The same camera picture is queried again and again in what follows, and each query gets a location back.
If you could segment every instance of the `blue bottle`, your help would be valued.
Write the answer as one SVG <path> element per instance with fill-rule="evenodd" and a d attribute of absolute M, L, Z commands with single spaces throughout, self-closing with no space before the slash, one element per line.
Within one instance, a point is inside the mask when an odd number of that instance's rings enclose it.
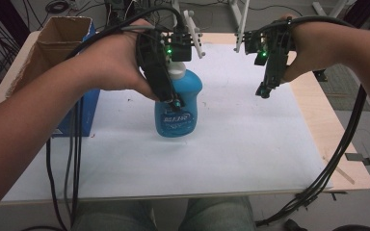
<path fill-rule="evenodd" d="M 197 126 L 198 108 L 197 96 L 202 90 L 202 82 L 184 63 L 171 62 L 168 72 L 173 87 L 180 95 L 184 106 L 179 112 L 174 112 L 168 103 L 155 103 L 155 126 L 162 137 L 176 138 L 190 134 Z"/>

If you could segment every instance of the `leg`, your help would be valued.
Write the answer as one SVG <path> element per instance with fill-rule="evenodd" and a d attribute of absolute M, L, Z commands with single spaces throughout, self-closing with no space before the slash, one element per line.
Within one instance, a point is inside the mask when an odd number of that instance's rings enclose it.
<path fill-rule="evenodd" d="M 156 231 L 146 200 L 79 202 L 71 231 Z"/>
<path fill-rule="evenodd" d="M 179 231 L 253 231 L 251 203 L 247 196 L 190 199 Z"/>

